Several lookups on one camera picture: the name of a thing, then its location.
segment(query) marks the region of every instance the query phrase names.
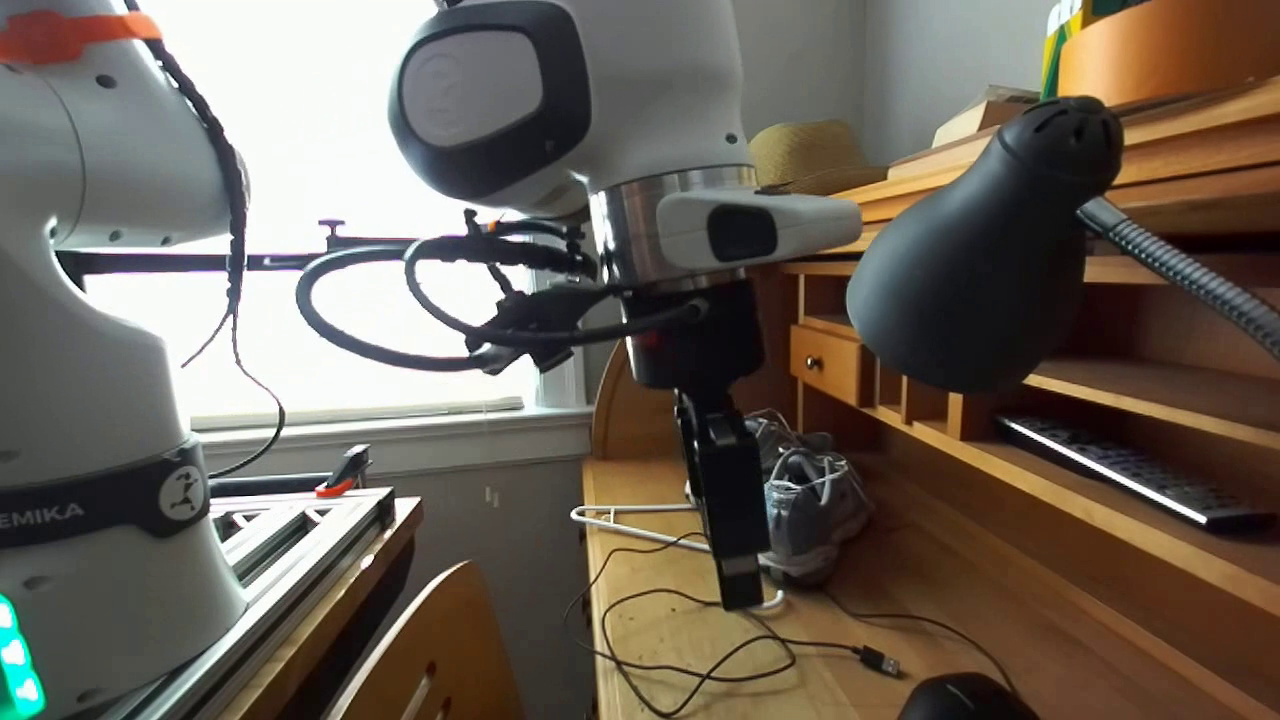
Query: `lamp arm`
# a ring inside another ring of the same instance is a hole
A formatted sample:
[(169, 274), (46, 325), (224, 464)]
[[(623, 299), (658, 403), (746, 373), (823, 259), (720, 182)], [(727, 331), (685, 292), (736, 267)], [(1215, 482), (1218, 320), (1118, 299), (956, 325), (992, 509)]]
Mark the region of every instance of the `lamp arm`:
[(1231, 282), (1226, 274), (1195, 264), (1181, 246), (1164, 242), (1136, 220), (1129, 220), (1102, 196), (1078, 204), (1074, 213), (1094, 234), (1164, 274), (1173, 287), (1195, 294), (1215, 315), (1231, 320), (1245, 336), (1252, 336), (1264, 353), (1280, 361), (1280, 311), (1252, 294), (1247, 287)]

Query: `black lamp shade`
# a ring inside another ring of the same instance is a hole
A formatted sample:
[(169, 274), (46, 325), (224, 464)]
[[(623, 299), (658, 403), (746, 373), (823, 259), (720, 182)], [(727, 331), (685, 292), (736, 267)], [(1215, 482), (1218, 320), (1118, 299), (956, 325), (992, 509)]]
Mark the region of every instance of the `black lamp shade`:
[(996, 390), (1058, 339), (1078, 274), (1074, 206), (1118, 173), (1118, 118), (1093, 94), (998, 126), (947, 189), (893, 220), (846, 280), (846, 320), (893, 367)]

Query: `white wall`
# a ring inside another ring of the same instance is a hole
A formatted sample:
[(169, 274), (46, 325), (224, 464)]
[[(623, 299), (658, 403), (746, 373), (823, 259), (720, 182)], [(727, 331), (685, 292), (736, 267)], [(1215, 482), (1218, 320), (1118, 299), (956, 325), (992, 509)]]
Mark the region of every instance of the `white wall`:
[(742, 123), (855, 118), (864, 0), (736, 0)]
[(931, 126), (986, 82), (1041, 89), (1052, 0), (859, 0), (859, 135), (879, 163), (931, 144)]

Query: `green light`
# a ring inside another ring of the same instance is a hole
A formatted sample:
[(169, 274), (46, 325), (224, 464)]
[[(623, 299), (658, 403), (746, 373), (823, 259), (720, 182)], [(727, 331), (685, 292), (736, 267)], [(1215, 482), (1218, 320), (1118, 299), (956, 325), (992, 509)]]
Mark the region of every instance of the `green light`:
[(46, 709), (16, 604), (0, 593), (0, 720), (29, 720)]

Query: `wooden cabinet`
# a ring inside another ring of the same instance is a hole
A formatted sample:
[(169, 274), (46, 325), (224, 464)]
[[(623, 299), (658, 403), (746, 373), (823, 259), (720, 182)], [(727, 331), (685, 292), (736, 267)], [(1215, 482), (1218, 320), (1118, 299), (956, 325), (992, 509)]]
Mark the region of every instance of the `wooden cabinet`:
[[(1132, 112), (1123, 135), (1123, 173), (1109, 196), (1280, 305), (1280, 79)], [(1067, 415), (1280, 510), (1280, 364), (1269, 353), (1109, 246), (1089, 259), (1070, 331), (1015, 390), (956, 396), (915, 384), (846, 329), (843, 282), (855, 282), (859, 250), (893, 216), (956, 180), (985, 141), (840, 192), (864, 206), (869, 232), (831, 255), (786, 264), (795, 424), (836, 430), (869, 469), (920, 482), (1048, 570), (1062, 604), (1111, 628), (1101, 662), (1138, 651), (1226, 713), (1276, 715), (1280, 531), (1201, 531), (1028, 453), (992, 421), (1013, 408)]]

